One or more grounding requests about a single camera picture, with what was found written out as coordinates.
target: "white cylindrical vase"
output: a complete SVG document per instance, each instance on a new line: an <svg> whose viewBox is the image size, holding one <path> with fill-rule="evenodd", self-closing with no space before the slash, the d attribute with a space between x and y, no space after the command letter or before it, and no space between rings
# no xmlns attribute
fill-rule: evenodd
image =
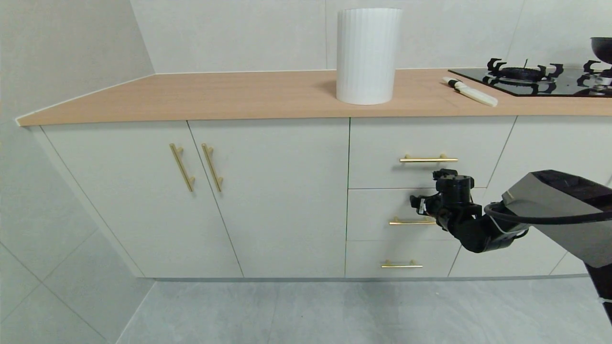
<svg viewBox="0 0 612 344"><path fill-rule="evenodd" d="M401 9L339 11L338 100L358 105L391 100L401 13Z"/></svg>

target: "kitchen cabinet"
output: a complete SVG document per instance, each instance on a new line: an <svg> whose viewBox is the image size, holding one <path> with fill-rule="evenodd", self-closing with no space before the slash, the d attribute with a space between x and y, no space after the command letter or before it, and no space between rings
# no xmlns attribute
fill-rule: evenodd
<svg viewBox="0 0 612 344"><path fill-rule="evenodd" d="M145 277L242 277L187 122L43 129Z"/></svg>
<svg viewBox="0 0 612 344"><path fill-rule="evenodd" d="M411 195L434 195L436 189L358 189L348 191L346 238L349 241L454 240L432 217L416 214ZM485 189L472 189L478 203Z"/></svg>
<svg viewBox="0 0 612 344"><path fill-rule="evenodd" d="M484 202L501 195L532 171L558 170L609 184L612 118L519 117L485 192ZM451 277L548 275L566 251L537 230L510 247L475 254L461 249Z"/></svg>
<svg viewBox="0 0 612 344"><path fill-rule="evenodd" d="M346 276L447 277L459 247L456 240L349 241Z"/></svg>
<svg viewBox="0 0 612 344"><path fill-rule="evenodd" d="M348 119L189 126L245 277L344 276Z"/></svg>
<svg viewBox="0 0 612 344"><path fill-rule="evenodd" d="M487 187L515 118L353 118L349 188L431 188L431 172L440 168Z"/></svg>

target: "gold handle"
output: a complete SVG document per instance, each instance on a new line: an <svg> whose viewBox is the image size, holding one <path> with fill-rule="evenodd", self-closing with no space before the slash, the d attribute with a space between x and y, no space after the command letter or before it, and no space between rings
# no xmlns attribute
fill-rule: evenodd
<svg viewBox="0 0 612 344"><path fill-rule="evenodd" d="M206 162L208 162L208 167L211 169L212 178L215 180L215 185L217 186L217 190L221 192L221 183L223 183L223 177L217 177L217 171L215 171L215 165L212 164L212 151L213 148L206 146L206 143L202 144L202 150L204 151L204 156L206 156Z"/></svg>
<svg viewBox="0 0 612 344"><path fill-rule="evenodd" d="M400 219L396 217L393 218L393 221L389 221L390 226L403 226L403 225L435 225L435 221L428 220L426 217L422 221L410 221L410 222L402 222Z"/></svg>
<svg viewBox="0 0 612 344"><path fill-rule="evenodd" d="M183 147L176 147L174 143L170 144L170 149L172 149L172 154L176 159L176 164L179 165L179 170L185 179L185 184L187 184L187 188L189 192L193 192L193 182L195 182L195 177L190 177L187 175L187 171L185 171L185 165L183 165L183 160L181 159L180 154L183 153Z"/></svg>
<svg viewBox="0 0 612 344"><path fill-rule="evenodd" d="M406 154L400 162L457 162L458 158L449 158L446 154L440 154L439 158L411 158L410 155Z"/></svg>
<svg viewBox="0 0 612 344"><path fill-rule="evenodd" d="M418 269L423 267L422 265L418 265L414 260L411 260L408 265L401 264L391 264L390 260L385 260L384 264L381 265L383 269Z"/></svg>

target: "gas stove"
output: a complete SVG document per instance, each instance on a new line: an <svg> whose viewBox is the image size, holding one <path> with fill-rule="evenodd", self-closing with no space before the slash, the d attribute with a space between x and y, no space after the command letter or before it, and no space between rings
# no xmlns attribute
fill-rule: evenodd
<svg viewBox="0 0 612 344"><path fill-rule="evenodd" d="M612 97L612 69L594 70L592 66L598 63L589 60L582 69L556 63L549 68L502 68L506 62L491 59L487 68L449 71L517 97Z"/></svg>

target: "gray tile floor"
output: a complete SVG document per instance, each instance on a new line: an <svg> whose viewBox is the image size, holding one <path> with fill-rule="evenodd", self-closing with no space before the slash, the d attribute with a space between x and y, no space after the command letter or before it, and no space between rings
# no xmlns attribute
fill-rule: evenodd
<svg viewBox="0 0 612 344"><path fill-rule="evenodd" d="M587 277L157 282L120 344L612 343Z"/></svg>

